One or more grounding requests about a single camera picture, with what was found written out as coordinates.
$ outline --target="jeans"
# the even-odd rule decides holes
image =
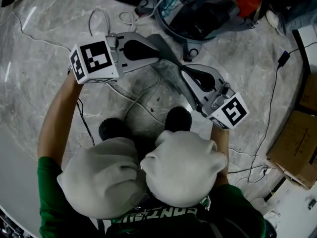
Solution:
[[[278,30],[286,35],[313,24],[317,24],[317,0],[306,0],[280,13]]]

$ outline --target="brown box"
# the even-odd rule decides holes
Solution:
[[[317,179],[317,117],[293,111],[267,157],[286,176],[311,188]]]
[[[317,74],[309,74],[299,105],[317,112]]]

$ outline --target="marble floor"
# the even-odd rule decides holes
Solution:
[[[82,38],[90,36],[88,19],[93,9],[102,8],[110,18],[112,32],[129,31],[129,26],[119,21],[119,14],[133,12],[133,7],[114,0],[22,0],[13,6],[0,9],[0,123],[5,125],[15,141],[36,161],[39,131],[48,107],[67,75],[68,52],[35,39],[47,40],[72,48]],[[97,12],[91,24],[94,33],[105,33],[106,24]],[[153,19],[147,19],[137,27],[143,36],[159,33],[182,60],[181,46],[159,28]],[[254,155],[266,128],[269,100],[277,68],[277,60],[284,50],[295,49],[293,36],[280,36],[265,18],[251,30],[228,32],[206,43],[193,63],[216,68],[235,91],[239,91],[247,104],[250,115],[230,132],[230,147]],[[278,72],[277,86],[272,102],[271,123],[267,137],[259,150],[255,165],[266,160],[266,153],[290,113],[302,75],[302,60],[294,52]],[[151,67],[129,73],[119,80],[115,88],[136,98],[153,85],[157,74]],[[114,93],[107,85],[85,85],[80,97],[85,105],[84,116],[95,138],[100,142],[98,126],[106,118],[123,118],[130,102]],[[185,105],[183,96],[166,81],[147,92],[140,102],[159,120],[164,121],[168,111],[177,105]],[[199,114],[193,114],[193,131],[208,137],[211,123]],[[156,137],[163,126],[146,112],[134,106],[127,116],[127,123],[140,134]],[[69,158],[82,148],[90,147],[91,140],[76,111],[68,140],[65,165]],[[238,171],[251,165],[252,158],[230,150],[230,170]],[[252,171],[251,180],[261,176],[259,169]],[[231,184],[247,177],[248,172],[229,175]],[[272,170],[266,178],[254,184],[246,179],[238,182],[245,196],[252,200],[269,193],[281,178]]]

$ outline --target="green sleeve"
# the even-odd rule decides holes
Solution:
[[[67,235],[97,237],[97,229],[91,220],[77,213],[67,202],[56,179],[61,173],[61,168],[52,158],[39,159],[40,234],[44,238]]]
[[[265,222],[262,214],[245,199],[239,188],[229,184],[222,185],[211,191],[210,198],[210,212],[218,220],[222,219],[226,222],[224,232],[228,230],[225,226],[230,222],[242,229],[250,238],[265,237]]]

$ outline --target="forearm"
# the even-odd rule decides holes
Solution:
[[[61,165],[82,87],[77,84],[74,73],[70,72],[45,116],[39,136],[38,158],[51,157]]]
[[[218,152],[222,152],[228,160],[227,166],[223,170],[221,170],[217,175],[217,179],[213,186],[213,188],[217,188],[223,184],[229,183],[227,179],[229,170],[229,131],[223,130],[218,126],[213,125],[211,130],[211,140],[216,142]]]

